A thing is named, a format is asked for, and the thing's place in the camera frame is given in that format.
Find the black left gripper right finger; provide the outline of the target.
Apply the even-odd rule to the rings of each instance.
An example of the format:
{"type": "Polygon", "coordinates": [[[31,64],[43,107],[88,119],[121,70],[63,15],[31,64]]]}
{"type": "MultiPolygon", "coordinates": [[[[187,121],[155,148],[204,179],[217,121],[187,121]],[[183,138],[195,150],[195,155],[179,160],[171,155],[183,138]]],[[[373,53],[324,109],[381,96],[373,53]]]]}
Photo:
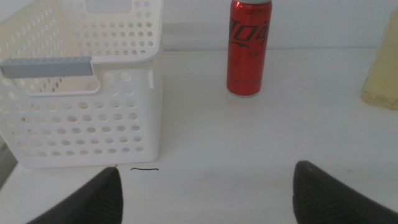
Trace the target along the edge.
{"type": "Polygon", "coordinates": [[[309,161],[295,165],[292,205],[297,223],[397,224],[397,212],[348,187],[309,161]]]}

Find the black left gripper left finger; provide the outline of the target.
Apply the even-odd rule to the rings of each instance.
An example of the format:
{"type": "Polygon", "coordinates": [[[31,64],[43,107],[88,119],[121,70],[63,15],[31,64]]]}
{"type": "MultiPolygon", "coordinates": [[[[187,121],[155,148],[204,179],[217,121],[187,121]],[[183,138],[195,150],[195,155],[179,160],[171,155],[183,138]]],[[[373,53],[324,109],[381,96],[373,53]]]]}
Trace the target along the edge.
{"type": "Polygon", "coordinates": [[[123,208],[119,171],[116,167],[107,167],[66,199],[30,222],[120,224],[123,220],[123,208]]]}

